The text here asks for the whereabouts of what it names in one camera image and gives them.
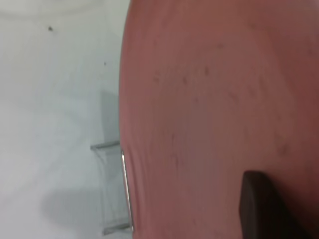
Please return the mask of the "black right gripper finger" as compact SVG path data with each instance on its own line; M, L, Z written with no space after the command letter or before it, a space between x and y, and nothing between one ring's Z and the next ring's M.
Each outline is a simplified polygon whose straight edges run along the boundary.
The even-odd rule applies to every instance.
M288 210L270 178L245 171L239 203L244 239L310 239L311 235Z

